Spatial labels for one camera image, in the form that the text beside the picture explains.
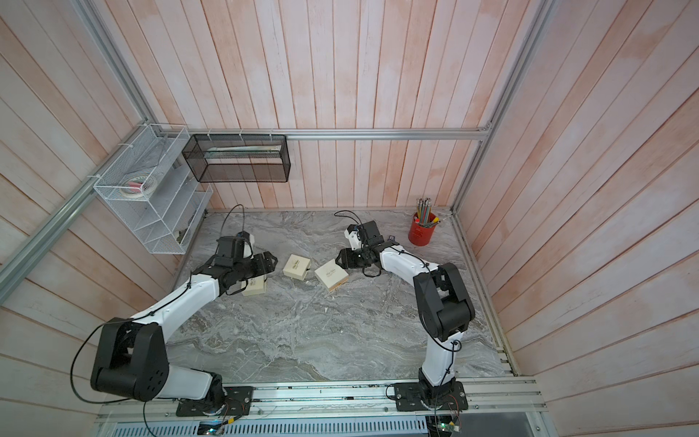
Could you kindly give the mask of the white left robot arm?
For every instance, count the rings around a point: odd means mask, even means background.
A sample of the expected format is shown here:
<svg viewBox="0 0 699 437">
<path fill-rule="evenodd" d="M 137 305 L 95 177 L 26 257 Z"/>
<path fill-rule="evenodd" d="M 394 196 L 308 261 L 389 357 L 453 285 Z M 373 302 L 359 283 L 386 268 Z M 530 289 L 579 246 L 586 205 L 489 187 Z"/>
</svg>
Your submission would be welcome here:
<svg viewBox="0 0 699 437">
<path fill-rule="evenodd" d="M 204 306 L 230 295 L 232 287 L 241 293 L 254 278 L 275 271 L 278 259 L 268 251 L 255 254 L 253 243 L 243 231 L 219 238 L 214 254 L 176 291 L 145 311 L 100 327 L 91 388 L 140 402 L 189 401 L 205 415 L 218 413 L 226 401 L 222 377 L 170 363 L 167 341 Z"/>
</svg>

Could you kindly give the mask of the cream drawer jewelry box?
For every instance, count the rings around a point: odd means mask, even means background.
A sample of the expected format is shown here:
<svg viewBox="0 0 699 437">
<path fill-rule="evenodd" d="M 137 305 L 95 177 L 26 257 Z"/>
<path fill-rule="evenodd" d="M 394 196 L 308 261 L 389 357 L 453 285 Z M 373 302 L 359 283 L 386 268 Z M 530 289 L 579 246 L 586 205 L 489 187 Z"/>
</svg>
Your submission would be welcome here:
<svg viewBox="0 0 699 437">
<path fill-rule="evenodd" d="M 287 260 L 282 273 L 288 278 L 294 280 L 306 280 L 309 270 L 311 269 L 311 259 L 300 255 L 291 254 Z"/>
</svg>

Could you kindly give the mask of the cream small gift box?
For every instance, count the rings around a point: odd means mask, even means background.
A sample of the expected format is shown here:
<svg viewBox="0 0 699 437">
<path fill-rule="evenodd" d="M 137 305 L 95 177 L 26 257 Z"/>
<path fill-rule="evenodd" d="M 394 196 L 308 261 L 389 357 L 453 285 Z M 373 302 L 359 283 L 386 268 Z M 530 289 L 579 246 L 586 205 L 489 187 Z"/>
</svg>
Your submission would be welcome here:
<svg viewBox="0 0 699 437">
<path fill-rule="evenodd" d="M 349 274 L 342 269 L 335 260 L 329 260 L 314 271 L 315 277 L 327 289 L 328 292 L 335 291 L 342 284 L 349 280 Z"/>
</svg>

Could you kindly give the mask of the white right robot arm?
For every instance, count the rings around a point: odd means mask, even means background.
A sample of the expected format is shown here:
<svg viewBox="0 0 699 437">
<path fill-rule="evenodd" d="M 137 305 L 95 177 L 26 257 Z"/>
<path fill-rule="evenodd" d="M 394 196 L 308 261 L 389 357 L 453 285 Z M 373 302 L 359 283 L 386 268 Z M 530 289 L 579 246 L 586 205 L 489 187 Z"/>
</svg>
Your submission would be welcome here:
<svg viewBox="0 0 699 437">
<path fill-rule="evenodd" d="M 451 391 L 456 354 L 462 337 L 475 318 L 475 309 L 459 269 L 451 264 L 423 260 L 392 238 L 379 233 L 375 221 L 350 225 L 344 231 L 349 247 L 336 263 L 343 269 L 376 267 L 392 273 L 414 289 L 418 316 L 429 336 L 426 357 L 419 371 L 422 391 L 437 397 Z"/>
</svg>

